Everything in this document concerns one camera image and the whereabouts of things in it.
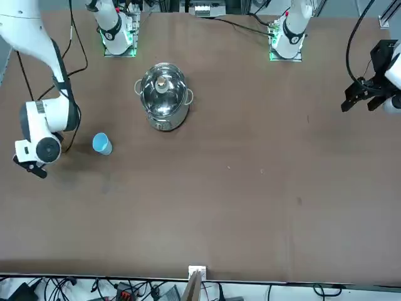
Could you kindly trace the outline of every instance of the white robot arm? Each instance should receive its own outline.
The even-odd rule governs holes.
[[[132,17],[117,13],[112,0],[87,0],[95,15],[107,50],[121,55],[136,43]],[[48,36],[41,19],[38,0],[0,1],[0,36],[15,50],[46,63],[60,95],[26,102],[19,119],[24,140],[15,142],[14,162],[39,177],[46,177],[45,164],[61,154],[61,131],[75,130],[81,119],[57,44]]]
[[[112,0],[86,0],[86,8],[95,15],[105,47],[112,55],[122,55],[137,43],[134,33],[138,31],[138,19],[133,26],[132,17],[116,12]]]
[[[394,50],[392,60],[385,72],[385,77],[389,80],[398,91],[394,91],[394,95],[386,99],[383,103],[383,109],[387,113],[401,113],[401,45],[398,45]]]
[[[271,44],[279,56],[285,59],[294,58],[305,38],[305,29],[313,14],[310,0],[291,0],[291,7],[274,23],[279,32]]]
[[[16,141],[14,161],[45,177],[40,168],[61,154],[60,131],[74,130],[80,114],[57,44],[48,36],[38,0],[1,1],[0,35],[15,50],[46,63],[53,72],[57,98],[26,102],[20,111],[24,140]]]

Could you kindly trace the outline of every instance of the tabletop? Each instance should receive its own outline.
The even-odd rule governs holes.
[[[71,77],[82,123],[45,180],[11,160],[29,101],[15,54],[0,88],[0,271],[186,278],[188,265],[205,265],[221,280],[401,280],[401,118],[365,103],[340,109],[355,19],[313,18],[303,62],[291,63],[269,61],[265,36],[184,13],[143,14],[137,57],[104,58],[93,16],[74,16],[89,61]],[[63,51],[68,12],[43,19]],[[356,75],[382,38],[364,20]],[[150,126],[133,90],[160,62],[195,95],[172,132]],[[38,97],[51,72],[23,63]],[[65,64],[85,64],[76,36]],[[92,150],[97,132],[110,156]]]

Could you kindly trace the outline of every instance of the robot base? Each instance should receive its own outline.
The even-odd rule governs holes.
[[[124,53],[121,55],[113,55],[106,48],[103,54],[105,58],[135,58],[137,55],[137,49],[133,46],[130,46]]]
[[[268,27],[268,33],[272,33],[277,35],[279,33],[279,28],[277,27],[276,23],[273,23],[271,26]],[[275,37],[269,36],[269,59],[270,61],[302,61],[302,52],[301,50],[294,58],[283,58],[281,57],[276,50],[273,49],[271,44],[273,43]]]

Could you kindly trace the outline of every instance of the cup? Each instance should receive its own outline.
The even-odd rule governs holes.
[[[92,147],[98,153],[108,156],[112,153],[113,146],[105,133],[97,133],[92,141]]]

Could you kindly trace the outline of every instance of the wire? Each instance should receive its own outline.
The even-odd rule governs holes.
[[[131,284],[131,280],[128,279],[128,283],[130,284],[130,287],[131,287],[131,300],[133,300],[134,294],[133,294],[133,287],[132,287],[132,284]]]
[[[36,278],[33,278],[31,281],[29,281],[27,284],[28,285],[30,285],[32,282],[34,282],[36,279],[40,279],[40,280],[42,280],[43,279],[43,277],[36,277]]]
[[[77,74],[78,72],[84,71],[84,70],[86,70],[86,69],[88,68],[88,57],[87,57],[86,52],[85,52],[85,49],[84,49],[84,47],[83,47],[83,45],[82,45],[82,41],[81,41],[80,34],[79,34],[79,32],[78,32],[78,30],[77,30],[77,28],[76,28],[76,24],[75,24],[75,20],[74,20],[74,15],[73,15],[73,10],[72,10],[72,1],[71,1],[71,0],[68,0],[68,6],[69,6],[69,8],[70,8],[71,25],[72,25],[72,27],[74,28],[74,31],[75,31],[75,33],[76,33],[76,37],[78,38],[78,41],[80,42],[80,46],[81,46],[81,50],[82,50],[83,56],[85,57],[85,66],[84,66],[83,68],[77,69],[77,70],[72,71],[71,73],[69,73],[69,74],[68,74],[68,77],[70,77],[70,76],[72,76],[72,75],[74,75],[74,74]],[[64,58],[64,56],[67,54],[68,50],[70,49],[70,46],[71,46],[71,43],[68,43],[67,49],[66,49],[65,52],[63,53],[63,56],[62,56],[63,58]],[[52,89],[53,89],[54,87],[55,87],[55,86],[52,85],[52,86],[49,87],[46,91],[44,91],[44,92],[38,97],[38,100],[41,100],[44,96],[46,96],[46,94],[49,93],[50,91],[52,91]]]
[[[262,5],[261,5],[261,7],[260,7],[257,11],[255,11],[255,14],[257,14],[258,12],[260,12],[260,10],[261,10],[263,7],[267,7],[267,6],[270,4],[270,2],[271,2],[271,0],[266,0],[265,2],[263,2]]]
[[[23,72],[23,75],[24,75],[24,78],[25,78],[25,83],[26,83],[26,86],[27,86],[28,91],[29,91],[29,95],[31,96],[31,100],[34,102],[32,89],[31,89],[31,86],[29,85],[28,78],[26,77],[25,68],[24,68],[24,65],[23,65],[23,61],[21,59],[21,55],[19,55],[19,51],[15,51],[15,52],[17,53],[17,56],[18,56],[19,66],[21,67],[21,71]]]
[[[381,92],[381,89],[374,89],[374,88],[370,88],[366,85],[364,85],[363,83],[361,83],[359,80],[357,80],[355,78],[355,76],[353,75],[351,68],[350,68],[350,49],[351,49],[351,42],[353,37],[355,36],[355,33],[357,32],[359,25],[361,24],[363,18],[365,17],[366,13],[368,12],[368,10],[370,9],[370,7],[372,6],[372,4],[375,2],[376,0],[370,0],[370,2],[368,3],[368,5],[366,6],[365,10],[362,12],[361,16],[359,17],[355,27],[353,28],[351,35],[350,35],[350,39],[348,40],[348,44],[346,46],[346,53],[345,53],[345,64],[346,64],[346,70],[350,76],[350,78],[352,78],[352,80],[359,84],[361,86],[361,88],[363,88],[366,91],[369,92]]]
[[[207,289],[206,289],[205,283],[202,282],[202,285],[203,285],[203,288],[204,288],[204,290],[205,290],[206,299],[207,299],[207,301],[210,301],[210,300],[209,300],[209,294],[207,293]]]
[[[43,291],[44,301],[48,301],[48,299],[46,298],[46,292],[48,290],[48,285],[49,285],[50,280],[51,280],[51,278],[48,279],[48,281],[46,282],[46,285],[44,286],[44,291]]]
[[[161,286],[162,286],[163,284],[165,284],[165,283],[167,283],[167,281],[163,281],[161,284],[156,285],[155,287],[152,287],[152,288],[150,289],[150,292],[149,292],[148,294],[146,294],[146,295],[141,299],[141,301],[144,301],[147,297],[150,296],[150,294],[152,294],[152,292],[156,291],[159,287],[161,287]]]
[[[269,286],[269,290],[268,290],[268,298],[267,298],[267,301],[270,301],[270,292],[271,292],[271,287],[272,287],[272,285],[270,285]]]
[[[234,25],[234,26],[238,26],[238,27],[240,27],[240,28],[243,28],[243,29],[252,31],[252,32],[254,32],[254,33],[263,34],[263,35],[265,35],[265,36],[274,36],[274,34],[272,34],[272,33],[266,33],[266,32],[264,32],[264,31],[260,31],[260,30],[257,30],[257,29],[253,29],[253,28],[250,28],[250,27],[246,27],[246,26],[244,26],[244,25],[237,24],[237,23],[234,23],[234,22],[231,22],[231,21],[227,21],[227,20],[223,20],[223,19],[217,19],[217,18],[215,18],[214,20],[218,20],[218,21],[222,21],[222,22],[225,22],[225,23]]]
[[[366,75],[366,72],[368,71],[368,69],[369,69],[369,65],[370,65],[370,63],[371,63],[371,62],[372,62],[372,59],[370,59],[370,61],[369,61],[368,65],[366,66],[366,70],[365,70],[365,72],[363,73],[362,77],[365,77],[365,75]]]
[[[286,9],[286,10],[281,14],[281,16],[284,16],[284,14],[285,14],[290,8],[291,8],[291,6],[290,6],[288,9]]]
[[[271,22],[263,22],[256,14],[249,13],[248,15],[254,17],[256,21],[261,23],[262,25],[269,26],[271,24]]]
[[[316,290],[316,287],[320,288],[321,293],[319,293]],[[325,301],[326,297],[328,297],[328,298],[338,297],[343,292],[343,289],[342,289],[342,287],[338,287],[338,292],[337,293],[326,293],[325,290],[323,289],[323,287],[321,286],[321,284],[314,283],[313,284],[313,291],[315,292],[315,294],[317,294],[317,296],[322,297],[323,301]]]
[[[68,280],[66,278],[62,279],[61,282],[59,282],[57,278],[55,280],[56,280],[57,283],[55,283],[55,281],[53,279],[51,279],[51,281],[55,285],[55,289],[53,290],[53,292],[55,290],[57,290],[57,292],[55,293],[55,296],[53,297],[53,300],[56,300],[56,298],[57,298],[57,300],[59,300],[60,299],[59,296],[60,296],[60,292],[61,292],[61,296],[63,297],[63,300],[64,301],[69,301],[69,299],[67,298],[67,296],[63,292],[63,287],[64,287],[64,285],[66,285]]]

